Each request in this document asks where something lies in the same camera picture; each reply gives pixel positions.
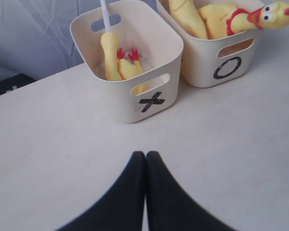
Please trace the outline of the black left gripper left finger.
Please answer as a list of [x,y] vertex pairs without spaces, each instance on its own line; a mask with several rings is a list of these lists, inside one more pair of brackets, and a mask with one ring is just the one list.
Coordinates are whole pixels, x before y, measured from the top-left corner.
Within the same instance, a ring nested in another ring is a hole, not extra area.
[[145,205],[145,154],[132,153],[109,190],[60,231],[141,231]]

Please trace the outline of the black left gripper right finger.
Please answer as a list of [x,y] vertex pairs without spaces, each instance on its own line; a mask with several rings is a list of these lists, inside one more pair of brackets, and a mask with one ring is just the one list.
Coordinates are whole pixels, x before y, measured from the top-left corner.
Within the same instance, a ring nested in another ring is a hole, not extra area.
[[231,231],[180,186],[157,151],[146,155],[146,206],[150,231]]

